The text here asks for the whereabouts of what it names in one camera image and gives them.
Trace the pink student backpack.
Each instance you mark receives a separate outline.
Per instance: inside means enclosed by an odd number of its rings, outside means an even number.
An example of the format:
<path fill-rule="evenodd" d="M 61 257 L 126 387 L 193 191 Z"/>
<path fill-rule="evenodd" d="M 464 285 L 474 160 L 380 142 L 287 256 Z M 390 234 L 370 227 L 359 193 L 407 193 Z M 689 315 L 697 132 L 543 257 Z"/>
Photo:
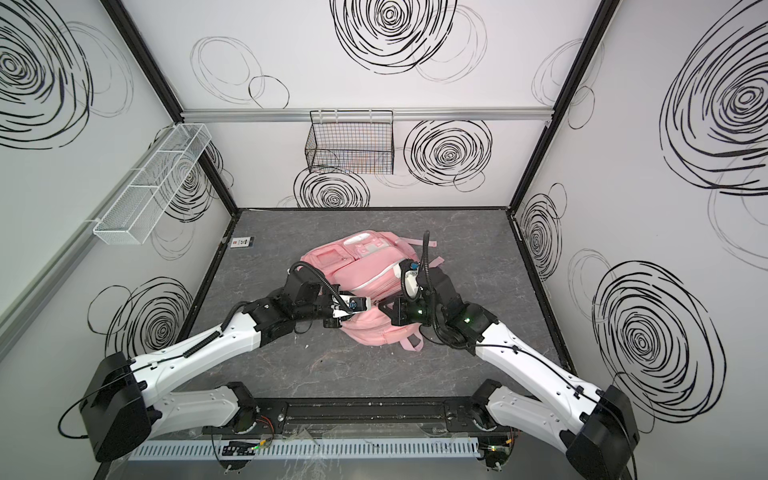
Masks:
<path fill-rule="evenodd" d="M 404 260 L 417 262 L 414 250 L 422 242 L 392 232 L 366 230 L 316 247 L 301 257 L 326 279 L 355 297 L 371 300 L 371 307 L 342 322 L 341 330 L 366 346 L 400 344 L 419 352 L 424 338 L 415 324 L 394 326 L 378 302 L 401 291 L 400 267 Z"/>

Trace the clear lead refill box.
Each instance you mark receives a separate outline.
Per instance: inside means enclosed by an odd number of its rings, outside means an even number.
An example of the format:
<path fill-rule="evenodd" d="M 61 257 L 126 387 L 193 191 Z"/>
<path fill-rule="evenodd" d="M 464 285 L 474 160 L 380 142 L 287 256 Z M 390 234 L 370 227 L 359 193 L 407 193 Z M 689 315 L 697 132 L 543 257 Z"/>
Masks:
<path fill-rule="evenodd" d="M 253 237 L 237 237 L 233 238 L 230 242 L 231 248 L 249 248 L 254 241 Z"/>

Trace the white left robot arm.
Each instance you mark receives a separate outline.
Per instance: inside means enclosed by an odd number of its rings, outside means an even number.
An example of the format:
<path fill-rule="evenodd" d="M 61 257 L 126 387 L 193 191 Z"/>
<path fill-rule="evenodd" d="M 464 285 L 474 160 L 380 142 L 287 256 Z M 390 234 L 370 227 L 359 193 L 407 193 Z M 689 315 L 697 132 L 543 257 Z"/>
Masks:
<path fill-rule="evenodd" d="M 367 309 L 358 298 L 307 266 L 268 296 L 237 303 L 225 320 L 156 352 L 128 358 L 117 352 L 98 365 L 79 412 L 97 462 L 119 459 L 144 441 L 196 426 L 223 426 L 257 405 L 240 385 L 177 393 L 183 383 L 238 355 L 293 332 L 299 322 L 331 328 Z"/>

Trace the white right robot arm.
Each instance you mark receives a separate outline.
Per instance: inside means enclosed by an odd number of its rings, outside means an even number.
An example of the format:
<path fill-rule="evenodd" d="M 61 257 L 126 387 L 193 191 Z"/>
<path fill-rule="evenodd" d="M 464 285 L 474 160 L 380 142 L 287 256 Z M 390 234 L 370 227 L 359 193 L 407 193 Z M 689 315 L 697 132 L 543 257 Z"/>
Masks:
<path fill-rule="evenodd" d="M 463 300 L 439 268 L 406 260 L 394 277 L 395 293 L 379 304 L 393 323 L 432 327 L 444 345 L 493 365 L 527 391 L 496 386 L 481 396 L 495 424 L 551 445 L 584 479 L 637 478 L 640 435 L 622 390 L 600 388 L 556 365 L 492 312 Z"/>

